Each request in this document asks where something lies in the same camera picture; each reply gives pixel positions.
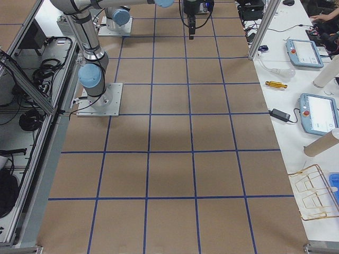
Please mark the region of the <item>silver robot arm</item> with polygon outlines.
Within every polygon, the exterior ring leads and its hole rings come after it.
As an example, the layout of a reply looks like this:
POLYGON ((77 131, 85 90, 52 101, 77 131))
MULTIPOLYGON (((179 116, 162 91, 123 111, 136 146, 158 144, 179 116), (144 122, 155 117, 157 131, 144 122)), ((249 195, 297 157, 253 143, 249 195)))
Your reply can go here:
MULTIPOLYGON (((194 39, 196 29, 203 27, 210 18, 214 1, 178 1, 179 13, 182 23, 189 28, 189 38, 194 39), (200 12, 201 5, 204 4, 209 12, 209 16, 205 23, 201 26, 196 26, 195 16, 200 12), (188 18, 188 24, 183 20, 183 13, 188 18)), ((75 35, 77 43, 82 46, 82 51, 87 62, 93 63, 99 66, 102 70, 100 82, 104 81, 104 73, 106 66, 104 67, 102 61, 108 61, 108 55, 101 48, 99 43, 99 37, 95 31, 93 25, 91 9, 105 10, 106 20, 108 20, 107 26, 116 25, 124 26, 130 20, 129 7, 133 5, 143 4, 156 4, 162 8, 167 8, 173 5, 174 1, 51 1, 52 5, 59 9, 67 16, 67 21, 70 24, 70 28, 75 35)))
POLYGON ((105 8, 106 26, 111 31, 126 25, 130 20, 130 7, 118 6, 105 8))

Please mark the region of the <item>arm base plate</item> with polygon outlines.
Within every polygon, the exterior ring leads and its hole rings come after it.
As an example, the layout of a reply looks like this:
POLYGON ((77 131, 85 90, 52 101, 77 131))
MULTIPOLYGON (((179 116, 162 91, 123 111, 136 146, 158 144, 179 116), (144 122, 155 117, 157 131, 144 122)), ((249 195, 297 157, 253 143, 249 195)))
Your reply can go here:
POLYGON ((106 16, 103 16, 98 35, 100 37, 129 37, 131 35, 131 28, 132 16, 129 21, 122 26, 118 26, 113 21, 107 20, 106 16))
POLYGON ((84 99, 79 102, 79 111, 76 112, 78 117, 104 117, 119 116, 123 83, 107 83, 106 91, 101 98, 94 102, 94 97, 84 99))

